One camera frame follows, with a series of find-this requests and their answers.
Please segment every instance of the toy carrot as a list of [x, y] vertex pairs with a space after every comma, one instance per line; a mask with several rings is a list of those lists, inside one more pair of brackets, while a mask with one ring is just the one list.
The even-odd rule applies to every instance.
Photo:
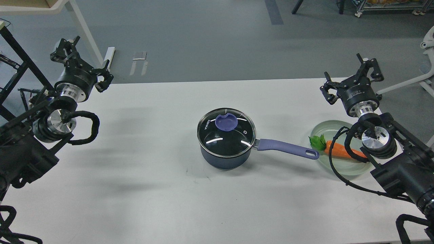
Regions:
[[[332, 143], [332, 141], [327, 141], [324, 138], [324, 135], [321, 136], [313, 136], [313, 137], [309, 137], [309, 141], [310, 141], [310, 145], [312, 146], [313, 149], [317, 150], [317, 151], [323, 151], [325, 152], [327, 155], [329, 154], [329, 150], [330, 150], [330, 145]], [[361, 151], [357, 151], [354, 149], [351, 149], [353, 151], [353, 153], [366, 158], [366, 156], [363, 154], [363, 152]], [[345, 146], [341, 145], [339, 143], [334, 144], [333, 149], [332, 149], [332, 156], [335, 157], [341, 157], [341, 158], [352, 158], [347, 151], [345, 150]]]

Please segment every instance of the green plate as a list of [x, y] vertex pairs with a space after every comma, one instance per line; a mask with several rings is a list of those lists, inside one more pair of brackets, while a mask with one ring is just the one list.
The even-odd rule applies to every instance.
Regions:
[[[339, 121], [339, 120], [327, 120], [322, 123], [319, 123], [317, 126], [315, 126], [312, 130], [312, 133], [310, 136], [320, 136], [321, 134], [324, 134], [325, 141], [333, 140], [333, 137], [336, 135], [338, 130], [346, 126], [348, 128], [351, 128], [352, 124]], [[345, 142], [345, 134], [340, 136], [336, 143], [344, 144]], [[356, 149], [360, 151], [360, 148], [362, 147], [362, 141], [357, 139], [351, 140], [351, 148]], [[318, 162], [321, 166], [329, 170], [333, 173], [332, 168], [330, 167], [330, 161], [329, 156], [326, 155], [324, 152], [320, 152], [321, 156], [319, 157]], [[344, 159], [344, 158], [332, 158], [333, 159], [333, 165], [336, 168], [336, 170], [341, 175], [347, 175], [347, 176], [357, 176], [361, 175], [367, 171], [369, 171], [372, 168], [371, 163], [361, 163], [359, 161], [356, 161], [355, 159]]]

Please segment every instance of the metal shelf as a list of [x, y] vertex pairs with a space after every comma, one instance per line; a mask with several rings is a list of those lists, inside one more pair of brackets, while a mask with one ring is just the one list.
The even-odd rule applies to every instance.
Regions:
[[363, 0], [355, 13], [357, 17], [360, 17], [363, 11], [368, 10], [413, 10], [413, 14], [415, 15], [423, 15], [426, 11], [433, 9], [432, 3], [434, 0], [425, 0], [422, 3], [403, 3], [403, 4], [387, 4], [387, 5], [377, 5], [377, 4], [369, 4], [367, 0]]

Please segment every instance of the floor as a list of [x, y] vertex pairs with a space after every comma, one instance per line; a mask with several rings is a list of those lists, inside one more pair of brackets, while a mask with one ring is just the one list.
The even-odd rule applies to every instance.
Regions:
[[[296, 15], [291, 14], [295, 3], [286, 0], [93, 2], [77, 0], [101, 51], [116, 47], [115, 83], [316, 78], [324, 71], [346, 77], [359, 68], [360, 53], [380, 64], [385, 81], [373, 85], [378, 91], [421, 74], [427, 57], [419, 44], [434, 23], [433, 13], [366, 12], [357, 18], [351, 2], [338, 15], [336, 2], [322, 0], [306, 0]], [[49, 54], [60, 38], [77, 35], [68, 12], [1, 17], [12, 22], [9, 30], [55, 83], [63, 67]], [[83, 43], [77, 48], [90, 60]], [[14, 59], [4, 40], [0, 50]], [[147, 52], [147, 68], [144, 72], [138, 63], [131, 75], [136, 52]], [[13, 69], [0, 63], [0, 70], [5, 84]], [[20, 86], [39, 87], [31, 74]], [[16, 114], [23, 110], [18, 93], [5, 105]], [[380, 109], [427, 142], [434, 135], [433, 105], [434, 98], [414, 84], [384, 94]]]

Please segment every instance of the saucepan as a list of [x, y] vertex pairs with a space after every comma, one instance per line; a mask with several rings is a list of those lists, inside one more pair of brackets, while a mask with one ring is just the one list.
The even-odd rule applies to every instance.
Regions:
[[233, 169], [249, 158], [251, 149], [277, 150], [304, 158], [318, 159], [311, 148], [271, 139], [257, 139], [255, 125], [243, 112], [220, 108], [205, 114], [197, 125], [197, 139], [205, 160], [219, 169]]

